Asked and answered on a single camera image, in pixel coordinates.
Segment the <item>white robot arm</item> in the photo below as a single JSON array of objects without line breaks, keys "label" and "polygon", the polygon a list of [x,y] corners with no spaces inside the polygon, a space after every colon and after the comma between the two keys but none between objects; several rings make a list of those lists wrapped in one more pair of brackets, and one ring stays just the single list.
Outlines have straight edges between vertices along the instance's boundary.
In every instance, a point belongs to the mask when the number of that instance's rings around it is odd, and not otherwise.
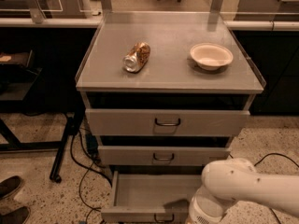
[{"label": "white robot arm", "polygon": [[213,161],[205,166],[185,224],[219,224],[239,201],[258,203],[299,217],[299,176],[268,175],[246,159]]}]

